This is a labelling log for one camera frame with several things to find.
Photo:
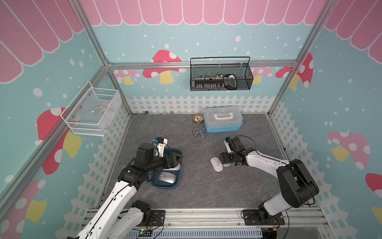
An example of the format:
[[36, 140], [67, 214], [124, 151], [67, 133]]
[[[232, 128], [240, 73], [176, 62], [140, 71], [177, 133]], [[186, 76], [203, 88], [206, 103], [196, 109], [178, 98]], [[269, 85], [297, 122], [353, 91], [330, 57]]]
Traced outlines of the silver mouse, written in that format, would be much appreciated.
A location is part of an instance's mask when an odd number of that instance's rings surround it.
[[176, 183], [177, 176], [173, 173], [162, 171], [158, 174], [158, 180], [169, 183], [169, 184], [174, 184]]

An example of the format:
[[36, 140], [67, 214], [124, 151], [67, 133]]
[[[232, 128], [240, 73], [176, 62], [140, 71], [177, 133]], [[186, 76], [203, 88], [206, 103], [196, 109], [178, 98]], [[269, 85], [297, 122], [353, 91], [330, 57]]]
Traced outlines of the dark teal storage box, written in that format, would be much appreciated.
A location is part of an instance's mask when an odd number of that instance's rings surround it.
[[177, 176], [177, 180], [176, 180], [176, 183], [174, 184], [169, 184], [169, 183], [166, 183], [166, 182], [163, 182], [163, 181], [160, 181], [158, 180], [158, 174], [163, 170], [164, 168], [160, 168], [159, 170], [153, 172], [151, 175], [149, 175], [149, 183], [151, 183], [151, 185], [153, 187], [156, 187], [156, 188], [159, 188], [159, 189], [175, 189], [178, 184], [179, 184], [179, 181], [180, 181], [180, 174], [181, 174], [181, 169], [179, 171], [167, 171], [167, 172], [170, 172], [170, 173], [173, 173]]

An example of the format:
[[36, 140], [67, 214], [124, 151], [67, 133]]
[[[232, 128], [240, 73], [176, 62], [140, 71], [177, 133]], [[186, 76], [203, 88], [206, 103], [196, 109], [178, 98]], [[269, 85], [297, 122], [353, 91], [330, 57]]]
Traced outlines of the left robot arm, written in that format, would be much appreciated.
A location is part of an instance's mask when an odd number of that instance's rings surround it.
[[149, 224], [150, 205], [142, 201], [136, 201], [121, 219], [118, 217], [153, 172], [176, 168], [182, 159], [183, 155], [174, 152], [165, 142], [141, 144], [132, 164], [121, 171], [104, 204], [75, 238], [123, 239], [140, 224]]

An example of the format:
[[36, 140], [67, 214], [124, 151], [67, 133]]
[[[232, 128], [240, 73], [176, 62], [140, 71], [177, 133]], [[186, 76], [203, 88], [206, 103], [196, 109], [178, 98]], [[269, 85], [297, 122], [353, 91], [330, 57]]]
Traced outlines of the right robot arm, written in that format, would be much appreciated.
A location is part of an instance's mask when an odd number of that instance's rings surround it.
[[319, 193], [315, 180], [299, 159], [281, 160], [254, 149], [221, 152], [219, 159], [222, 164], [254, 167], [278, 179], [280, 192], [259, 205], [259, 214], [263, 220], [290, 208], [299, 208]]

